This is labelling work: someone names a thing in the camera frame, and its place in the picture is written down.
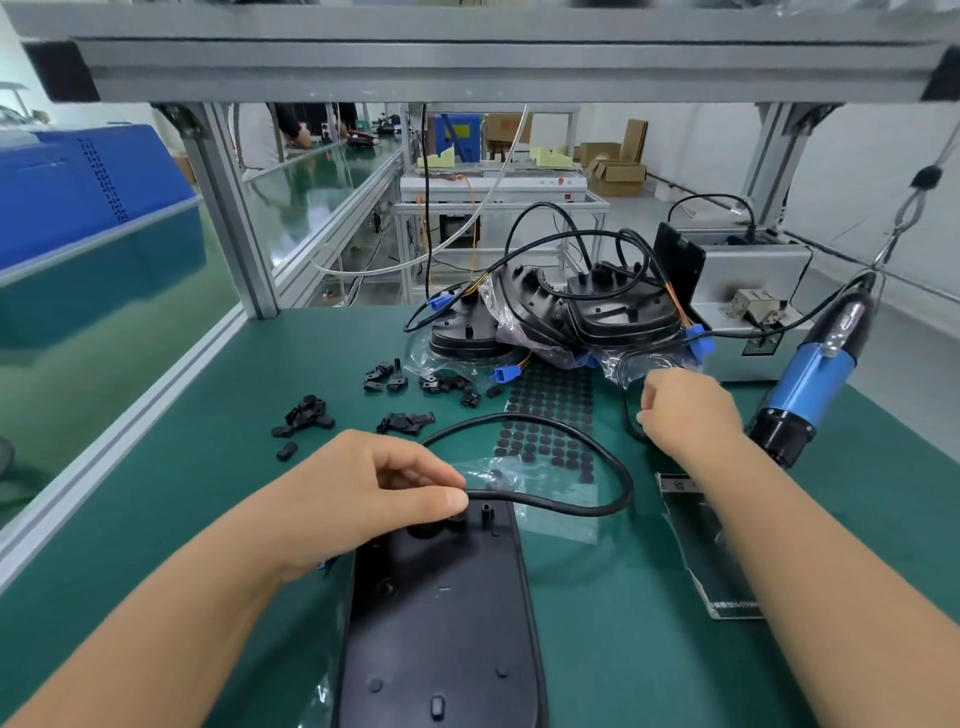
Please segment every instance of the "sheet of black round stickers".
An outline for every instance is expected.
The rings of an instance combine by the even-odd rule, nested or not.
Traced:
[[[528,412],[567,423],[593,434],[593,377],[586,368],[561,370],[532,362],[515,379],[507,412]],[[549,463],[579,471],[582,483],[593,483],[593,453],[565,433],[545,425],[504,422],[493,454],[512,455],[525,463]]]

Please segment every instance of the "person's arm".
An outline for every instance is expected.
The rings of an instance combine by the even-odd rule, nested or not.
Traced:
[[[300,125],[294,113],[283,104],[274,104],[276,109],[276,124],[301,149],[313,149],[313,139],[310,131]]]
[[[165,561],[5,728],[201,725],[283,583],[375,536],[463,511],[463,487],[417,443],[338,435]]]
[[[656,371],[637,419],[717,512],[825,728],[960,725],[960,627],[743,434],[730,394]]]

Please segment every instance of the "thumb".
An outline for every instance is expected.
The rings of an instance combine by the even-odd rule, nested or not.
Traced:
[[[443,485],[424,485],[397,491],[381,491],[381,529],[394,531],[415,523],[432,523],[456,516],[467,509],[467,493]]]

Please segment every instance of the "white tube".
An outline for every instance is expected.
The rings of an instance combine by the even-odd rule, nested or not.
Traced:
[[[500,186],[500,180],[503,179],[503,174],[504,172],[507,171],[507,165],[510,164],[510,160],[514,155],[514,149],[516,149],[516,144],[520,141],[520,135],[523,133],[523,125],[526,124],[526,121],[527,121],[527,106],[526,104],[524,104],[523,113],[520,115],[520,126],[517,128],[516,134],[514,135],[514,143],[510,145],[510,152],[507,154],[507,158],[503,160],[503,166],[500,167],[500,173],[496,176],[496,179],[493,180],[493,185],[491,186],[490,191],[487,193],[487,196],[480,203],[480,207],[478,207],[473,211],[473,214],[470,215],[469,220],[467,220],[464,223],[464,226],[462,228],[460,228],[459,230],[454,232],[452,235],[450,235],[450,237],[448,237],[444,242],[440,243],[439,245],[435,245],[433,247],[433,255],[436,255],[447,246],[452,245],[453,242],[456,239],[458,239],[462,234],[464,234],[464,232],[469,230],[469,227],[473,225],[473,223],[476,221],[478,217],[480,217],[480,213],[483,212],[483,208],[487,206],[487,202],[493,196],[493,193],[496,192],[496,188]],[[366,276],[381,276],[386,273],[395,273],[396,271],[402,271],[404,268],[413,268],[415,265],[420,265],[426,259],[427,259],[427,255],[421,255],[420,257],[414,258],[413,260],[410,260],[406,263],[399,263],[398,265],[392,265],[389,268],[377,268],[375,271],[367,271],[363,275],[364,277],[366,277]],[[357,275],[356,271],[334,271],[334,270],[330,270],[329,268],[324,268],[323,266],[317,265],[317,263],[313,262],[312,259],[310,260],[310,264],[314,268],[321,270],[324,273],[327,273],[331,276],[356,276]]]

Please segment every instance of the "aluminum profile beam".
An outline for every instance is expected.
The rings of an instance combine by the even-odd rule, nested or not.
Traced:
[[[960,12],[5,7],[75,45],[91,101],[903,103],[960,73]]]

